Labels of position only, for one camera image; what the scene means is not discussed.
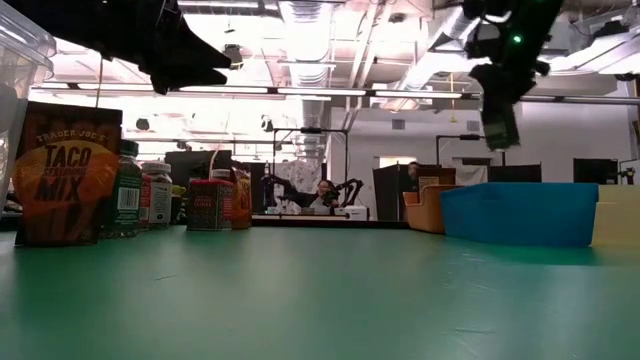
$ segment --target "red spice container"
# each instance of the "red spice container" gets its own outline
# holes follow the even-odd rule
[[[231,230],[233,183],[191,180],[187,202],[187,230]]]

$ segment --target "person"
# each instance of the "person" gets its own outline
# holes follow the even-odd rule
[[[301,208],[311,208],[316,215],[329,215],[333,209],[340,207],[339,193],[330,180],[320,180],[315,193],[298,191],[290,181],[270,175],[270,180],[284,187],[283,200],[296,203]]]
[[[409,163],[409,167],[407,172],[409,173],[409,179],[411,179],[411,191],[418,192],[418,168],[420,167],[420,163],[417,161],[412,161]]]

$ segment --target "jar lid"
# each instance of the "jar lid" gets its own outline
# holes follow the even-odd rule
[[[213,169],[211,170],[211,177],[212,178],[222,178],[222,179],[228,179],[231,177],[231,170],[229,169]]]
[[[142,164],[143,172],[161,172],[161,173],[170,173],[171,165],[164,163],[162,161],[147,161]]]
[[[138,143],[131,140],[120,140],[120,154],[138,156]]]

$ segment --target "table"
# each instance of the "table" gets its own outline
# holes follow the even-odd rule
[[[640,249],[409,230],[0,234],[0,359],[639,358]]]

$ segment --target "clear plastic bin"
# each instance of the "clear plastic bin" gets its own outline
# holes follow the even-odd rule
[[[29,88],[53,76],[53,36],[0,0],[0,205],[20,142]]]

